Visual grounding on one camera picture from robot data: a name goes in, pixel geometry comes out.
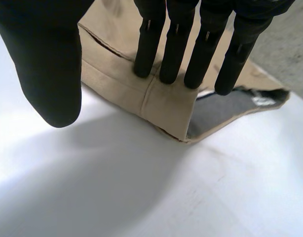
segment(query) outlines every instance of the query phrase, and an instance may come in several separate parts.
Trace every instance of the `gray floor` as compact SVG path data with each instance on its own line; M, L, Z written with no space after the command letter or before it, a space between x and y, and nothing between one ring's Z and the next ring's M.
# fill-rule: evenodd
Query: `gray floor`
M251 59L303 98L303 0L274 18L258 38Z

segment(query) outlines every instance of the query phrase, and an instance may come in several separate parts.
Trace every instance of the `seam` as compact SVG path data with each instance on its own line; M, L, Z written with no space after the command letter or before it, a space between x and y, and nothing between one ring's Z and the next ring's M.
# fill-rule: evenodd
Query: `seam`
M140 109L140 117L142 117L143 119L146 119L145 115L144 115L145 105L148 102L149 95L150 95L151 90L152 90L152 86L155 84L155 80L157 80L156 75L157 75L157 72L160 69L160 67L161 67L161 65L157 68L156 73L152 77L152 79L151 79L151 81L150 81L150 83L149 83L149 85L146 89L145 95L144 95L144 99L143 99L142 106L141 106L141 109Z
M91 30L89 30L87 27L85 27L82 24L78 24L80 27L82 27L91 37L93 37L94 39L96 39L97 41L100 42L101 47L106 48L106 50L110 51L111 53L115 54L118 57L121 57L127 61L130 62L134 62L134 60L128 56L126 56L125 54L123 54L122 52L116 50L115 48L113 48L112 46L110 46L108 43L104 42L102 39L100 39L99 37L97 37Z

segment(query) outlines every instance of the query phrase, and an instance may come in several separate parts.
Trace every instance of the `folded cloth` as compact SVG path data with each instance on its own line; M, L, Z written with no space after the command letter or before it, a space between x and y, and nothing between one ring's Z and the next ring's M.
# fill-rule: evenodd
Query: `folded cloth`
M168 19L151 74L146 79L135 76L133 65L141 21L132 0L111 3L96 0L78 25L82 45L81 80L103 98L151 122L170 137L184 143L196 142L243 115L276 109L288 100L289 91L250 61L228 96L214 93L230 32L223 34L201 87L186 88L183 77L200 29L197 18L173 84L161 83L158 76Z

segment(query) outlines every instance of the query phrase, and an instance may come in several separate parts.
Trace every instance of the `white table surface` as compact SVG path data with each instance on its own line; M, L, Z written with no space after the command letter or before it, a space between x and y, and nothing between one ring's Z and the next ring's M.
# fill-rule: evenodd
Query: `white table surface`
M87 88L47 125L0 38L0 237L303 237L303 100L178 144Z

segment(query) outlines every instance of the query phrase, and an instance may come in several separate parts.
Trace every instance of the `black robotic finger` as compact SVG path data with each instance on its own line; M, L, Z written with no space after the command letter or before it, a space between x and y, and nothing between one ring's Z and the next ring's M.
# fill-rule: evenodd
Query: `black robotic finger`
M171 23L159 74L160 81L165 84L172 84L178 75L197 3L198 0L167 0Z
M247 19L236 15L234 33L215 82L217 94L228 95L232 91L259 34L271 21L272 18Z
M165 0L134 0L143 18L140 39L134 63L134 73L146 78L152 69L166 19Z
M286 12L295 0L234 0L234 33L215 83L219 95L229 94L258 36L276 15Z
M81 44L77 22L92 2L0 0L0 35L22 91L53 127L72 124L80 112Z
M186 87L201 85L231 12L231 0L202 0L201 29L185 75Z

